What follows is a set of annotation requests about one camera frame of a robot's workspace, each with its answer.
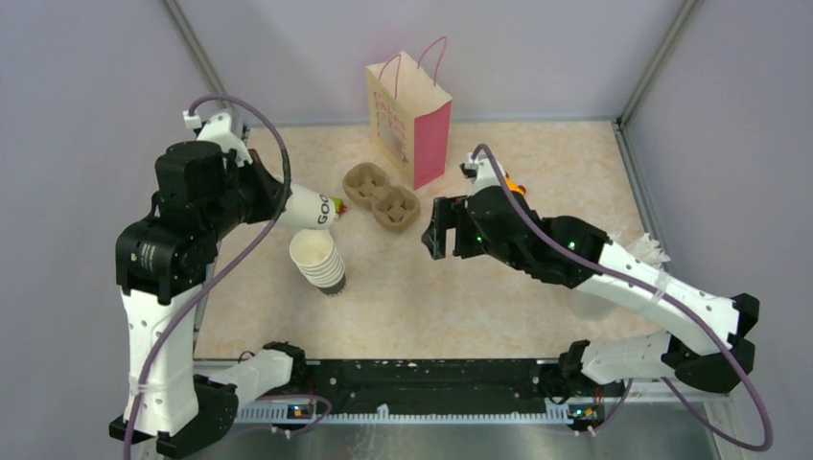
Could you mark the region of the white paper coffee cup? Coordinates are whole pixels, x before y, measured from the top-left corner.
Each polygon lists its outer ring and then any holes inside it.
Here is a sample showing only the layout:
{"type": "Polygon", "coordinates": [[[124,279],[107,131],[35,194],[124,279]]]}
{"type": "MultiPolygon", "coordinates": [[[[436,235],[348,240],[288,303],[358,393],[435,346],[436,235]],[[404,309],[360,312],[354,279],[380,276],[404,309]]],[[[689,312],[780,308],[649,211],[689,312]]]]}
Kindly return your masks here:
{"type": "Polygon", "coordinates": [[[337,219],[338,208],[331,197],[292,184],[285,210],[276,224],[289,228],[325,230],[337,219]]]}

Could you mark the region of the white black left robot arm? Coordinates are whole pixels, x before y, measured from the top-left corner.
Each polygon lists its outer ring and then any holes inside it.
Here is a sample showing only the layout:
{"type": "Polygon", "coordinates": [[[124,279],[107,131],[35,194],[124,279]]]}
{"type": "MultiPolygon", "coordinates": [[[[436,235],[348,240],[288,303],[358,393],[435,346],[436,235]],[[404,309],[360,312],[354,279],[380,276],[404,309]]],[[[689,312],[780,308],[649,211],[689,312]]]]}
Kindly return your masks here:
{"type": "Polygon", "coordinates": [[[272,228],[292,195],[290,177],[273,177],[230,113],[184,122],[195,135],[155,161],[158,188],[149,213],[115,244],[115,279],[128,322],[128,402],[110,426],[127,447],[152,440],[181,459],[222,439],[239,405],[275,387],[301,393],[307,370],[287,354],[264,351],[233,378],[195,372],[195,312],[217,284],[208,271],[220,242],[243,224],[272,228]]]}

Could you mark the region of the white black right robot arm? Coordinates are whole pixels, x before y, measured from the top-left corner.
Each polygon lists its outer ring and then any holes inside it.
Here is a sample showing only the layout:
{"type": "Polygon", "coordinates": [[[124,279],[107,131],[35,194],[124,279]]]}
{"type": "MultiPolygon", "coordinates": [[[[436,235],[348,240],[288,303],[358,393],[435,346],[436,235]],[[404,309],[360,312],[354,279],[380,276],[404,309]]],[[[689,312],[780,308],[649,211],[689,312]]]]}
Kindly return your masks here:
{"type": "Polygon", "coordinates": [[[562,286],[632,311],[658,330],[616,341],[573,343],[559,359],[565,387],[587,395],[598,384],[627,379],[674,379],[705,392],[732,391],[754,367],[759,303],[742,293],[706,293],[677,280],[572,216],[542,218],[522,188],[479,146],[460,166],[466,195],[433,202],[422,241],[430,255],[461,259],[487,255],[544,284],[562,286]]]}

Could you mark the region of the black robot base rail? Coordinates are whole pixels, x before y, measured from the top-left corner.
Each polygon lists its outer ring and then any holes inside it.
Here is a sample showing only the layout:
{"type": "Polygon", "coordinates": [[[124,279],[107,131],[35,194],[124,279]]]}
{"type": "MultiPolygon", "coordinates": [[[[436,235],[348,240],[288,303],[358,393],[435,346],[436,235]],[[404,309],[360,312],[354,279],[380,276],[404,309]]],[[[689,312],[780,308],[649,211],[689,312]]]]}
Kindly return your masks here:
{"type": "Polygon", "coordinates": [[[297,364],[271,396],[305,394],[330,401],[340,414],[536,414],[578,399],[618,397],[620,383],[565,379],[550,359],[322,359],[297,364]]]}

